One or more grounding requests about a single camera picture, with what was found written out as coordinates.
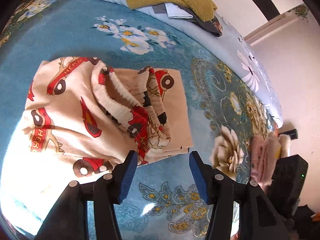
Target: blue floral blanket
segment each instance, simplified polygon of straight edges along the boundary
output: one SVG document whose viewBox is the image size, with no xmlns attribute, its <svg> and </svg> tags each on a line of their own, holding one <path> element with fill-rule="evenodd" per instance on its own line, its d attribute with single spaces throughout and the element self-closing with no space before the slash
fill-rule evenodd
<svg viewBox="0 0 320 240">
<path fill-rule="evenodd" d="M 223 35 L 233 34 L 225 28 Z M 23 233 L 32 239 L 53 203 L 28 202 L 16 193 L 10 177 L 19 173 L 23 179 L 23 173 L 31 170 L 38 171 L 39 176 L 59 172 L 46 170 L 45 163 L 25 167 L 19 160 L 10 162 L 7 152 L 10 144 L 17 143 L 11 138 L 42 60 L 81 55 L 99 57 L 114 68 L 142 69 L 150 65 L 179 70 L 194 143 L 190 151 L 197 150 L 209 163 L 221 127 L 234 130 L 244 153 L 236 176 L 242 183 L 250 175 L 251 136 L 266 138 L 272 129 L 271 116 L 230 66 L 184 32 L 119 4 L 102 0 L 30 0 L 11 17 L 0 35 L 0 46 L 0 204 L 17 236 Z M 244 65 L 249 64 L 244 53 L 234 53 Z M 115 208 L 122 238 L 127 240 L 203 238 L 212 210 L 199 197 L 188 155 L 139 167 L 127 199 Z M 235 203 L 232 233 L 236 233 L 238 222 Z M 90 239 L 95 239 L 92 203 L 88 223 Z"/>
</svg>

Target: bed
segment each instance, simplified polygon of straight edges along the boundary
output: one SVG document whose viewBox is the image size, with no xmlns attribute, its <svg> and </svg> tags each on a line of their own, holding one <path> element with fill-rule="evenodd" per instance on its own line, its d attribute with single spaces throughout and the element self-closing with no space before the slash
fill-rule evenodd
<svg viewBox="0 0 320 240">
<path fill-rule="evenodd" d="M 209 162 L 222 126 L 234 130 L 244 160 L 236 181 L 250 177 L 250 138 L 282 125 L 281 107 L 271 82 L 254 52 L 239 33 L 219 15 L 221 37 L 151 7 L 130 10 L 125 0 L 26 0 L 0 35 L 1 159 L 0 204 L 12 235 L 33 239 L 54 200 L 34 192 L 15 190 L 12 174 L 43 167 L 26 167 L 10 158 L 10 146 L 20 121 L 33 76 L 42 60 L 79 55 L 98 57 L 113 68 L 179 70 L 188 106 L 194 147 Z M 115 32 L 143 32 L 149 39 L 117 39 Z M 115 207 L 123 239 L 199 239 L 206 234 L 212 211 L 199 197 L 188 166 L 188 154 L 137 168 L 129 195 Z M 232 234 L 238 230 L 239 209 L 234 204 Z M 90 239 L 95 239 L 93 205 L 88 203 Z"/>
</svg>

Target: metal rivet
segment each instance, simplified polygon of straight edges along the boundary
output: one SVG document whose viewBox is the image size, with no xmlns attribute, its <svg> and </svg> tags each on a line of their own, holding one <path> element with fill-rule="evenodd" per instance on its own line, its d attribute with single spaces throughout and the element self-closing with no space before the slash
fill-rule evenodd
<svg viewBox="0 0 320 240">
<path fill-rule="evenodd" d="M 257 187 L 258 186 L 258 182 L 256 182 L 255 180 L 250 180 L 250 185 L 252 187 Z"/>
<path fill-rule="evenodd" d="M 111 173 L 107 173 L 107 174 L 105 174 L 105 175 L 103 175 L 103 178 L 104 179 L 112 179 L 112 174 Z"/>
<path fill-rule="evenodd" d="M 216 180 L 223 180 L 223 175 L 221 175 L 221 174 L 216 174 L 215 176 L 214 176 L 214 178 L 216 179 Z"/>
<path fill-rule="evenodd" d="M 78 185 L 78 181 L 76 181 L 76 180 L 73 180 L 73 181 L 71 181 L 70 183 L 69 183 L 69 186 L 70 187 L 75 187 L 75 186 L 77 186 Z"/>
</svg>

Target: bedspread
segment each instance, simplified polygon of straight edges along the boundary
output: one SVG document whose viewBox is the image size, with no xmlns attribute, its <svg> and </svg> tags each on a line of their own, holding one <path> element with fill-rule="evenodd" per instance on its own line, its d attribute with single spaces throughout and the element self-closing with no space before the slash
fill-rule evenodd
<svg viewBox="0 0 320 240">
<path fill-rule="evenodd" d="M 31 0 L 16 10 L 0 36 L 0 46 L 4 159 L 0 204 L 7 220 L 30 239 L 61 191 L 50 187 L 21 191 L 14 180 L 27 178 L 28 173 L 38 173 L 39 179 L 48 173 L 56 174 L 56 179 L 63 176 L 47 170 L 45 163 L 21 162 L 11 154 L 19 143 L 15 128 L 42 60 L 83 55 L 98 57 L 114 68 L 138 70 L 150 65 L 179 70 L 194 143 L 190 151 L 197 150 L 209 163 L 221 126 L 234 130 L 244 152 L 238 182 L 246 183 L 250 177 L 251 136 L 266 138 L 272 129 L 272 118 L 261 101 L 225 62 L 176 28 L 122 5 L 102 0 Z M 102 174 L 90 178 L 94 181 Z M 25 183 L 35 182 L 25 179 Z M 127 199 L 115 209 L 123 239 L 160 240 L 204 237 L 212 207 L 200 199 L 188 155 L 182 154 L 137 168 Z M 238 221 L 234 204 L 233 233 Z M 95 239 L 92 203 L 88 223 L 90 239 Z"/>
</svg>

